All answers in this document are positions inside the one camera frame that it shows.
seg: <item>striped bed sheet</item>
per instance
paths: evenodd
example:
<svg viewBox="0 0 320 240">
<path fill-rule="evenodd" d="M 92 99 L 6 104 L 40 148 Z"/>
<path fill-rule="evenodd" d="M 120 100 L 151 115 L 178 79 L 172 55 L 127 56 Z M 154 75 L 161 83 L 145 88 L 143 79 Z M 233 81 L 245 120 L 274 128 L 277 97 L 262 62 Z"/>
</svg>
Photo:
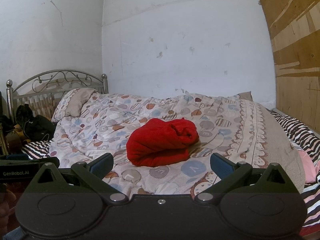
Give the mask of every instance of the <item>striped bed sheet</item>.
<svg viewBox="0 0 320 240">
<path fill-rule="evenodd" d="M 284 129 L 288 138 L 299 145 L 311 157 L 314 166 L 320 159 L 320 139 L 304 123 L 288 115 L 271 113 L 281 127 Z M 306 183 L 301 194 L 307 209 L 307 219 L 303 225 L 307 227 L 320 224 L 320 172 L 317 174 L 316 182 Z"/>
<path fill-rule="evenodd" d="M 39 158 L 47 158 L 49 155 L 49 146 L 51 141 L 31 142 L 23 146 L 22 153 L 29 156 L 31 160 Z"/>
</svg>

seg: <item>silver bolt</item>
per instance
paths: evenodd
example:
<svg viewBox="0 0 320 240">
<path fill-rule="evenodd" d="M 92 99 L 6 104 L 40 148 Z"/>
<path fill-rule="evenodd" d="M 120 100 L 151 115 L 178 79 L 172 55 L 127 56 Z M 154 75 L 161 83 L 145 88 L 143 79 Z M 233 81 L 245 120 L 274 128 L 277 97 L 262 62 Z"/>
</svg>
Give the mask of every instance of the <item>silver bolt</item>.
<svg viewBox="0 0 320 240">
<path fill-rule="evenodd" d="M 122 193 L 113 193 L 110 195 L 110 199 L 114 202 L 119 202 L 125 200 L 125 194 Z"/>
<path fill-rule="evenodd" d="M 165 203 L 165 200 L 164 200 L 164 199 L 159 199 L 159 200 L 158 200 L 158 204 L 162 205 L 162 204 L 164 204 L 164 203 Z"/>
<path fill-rule="evenodd" d="M 198 199 L 201 201 L 209 201 L 213 199 L 213 196 L 210 193 L 203 192 L 198 194 Z"/>
</svg>

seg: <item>wood grain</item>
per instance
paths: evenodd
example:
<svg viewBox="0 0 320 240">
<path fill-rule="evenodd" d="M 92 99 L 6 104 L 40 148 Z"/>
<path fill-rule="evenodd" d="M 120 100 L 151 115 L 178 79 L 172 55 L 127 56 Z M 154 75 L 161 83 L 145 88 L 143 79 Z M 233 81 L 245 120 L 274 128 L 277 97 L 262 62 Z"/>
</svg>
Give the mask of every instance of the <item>wood grain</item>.
<svg viewBox="0 0 320 240">
<path fill-rule="evenodd" d="M 260 0 L 276 72 L 277 108 L 320 131 L 320 0 Z"/>
</svg>

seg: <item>red blanket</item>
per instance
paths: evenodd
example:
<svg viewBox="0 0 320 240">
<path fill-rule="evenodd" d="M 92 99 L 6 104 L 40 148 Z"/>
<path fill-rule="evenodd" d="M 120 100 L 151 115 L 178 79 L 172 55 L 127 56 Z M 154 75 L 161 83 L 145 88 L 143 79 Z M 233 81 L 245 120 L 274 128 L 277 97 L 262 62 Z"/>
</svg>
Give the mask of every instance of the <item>red blanket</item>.
<svg viewBox="0 0 320 240">
<path fill-rule="evenodd" d="M 188 147 L 198 140 L 196 126 L 189 120 L 165 122 L 153 118 L 130 135 L 127 157 L 136 166 L 178 163 L 189 158 Z"/>
</svg>

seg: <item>comforter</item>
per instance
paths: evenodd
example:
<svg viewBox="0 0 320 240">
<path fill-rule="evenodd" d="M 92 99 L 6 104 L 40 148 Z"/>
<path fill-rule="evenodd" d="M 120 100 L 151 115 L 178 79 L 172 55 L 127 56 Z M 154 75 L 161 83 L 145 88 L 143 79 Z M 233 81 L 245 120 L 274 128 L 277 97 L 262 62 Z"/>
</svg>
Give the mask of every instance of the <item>comforter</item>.
<svg viewBox="0 0 320 240">
<path fill-rule="evenodd" d="M 155 168 L 136 167 L 127 158 L 130 134 L 151 118 L 192 121 L 200 140 L 189 148 L 187 161 Z M 195 196 L 220 179 L 210 169 L 217 152 L 234 163 L 246 161 L 265 168 L 278 162 L 302 192 L 305 173 L 300 156 L 278 122 L 260 104 L 233 97 L 185 94 L 157 99 L 123 94 L 93 93 L 80 117 L 59 120 L 50 155 L 60 167 L 90 162 L 110 152 L 113 170 L 104 181 L 128 196 L 133 194 L 191 194 Z"/>
</svg>

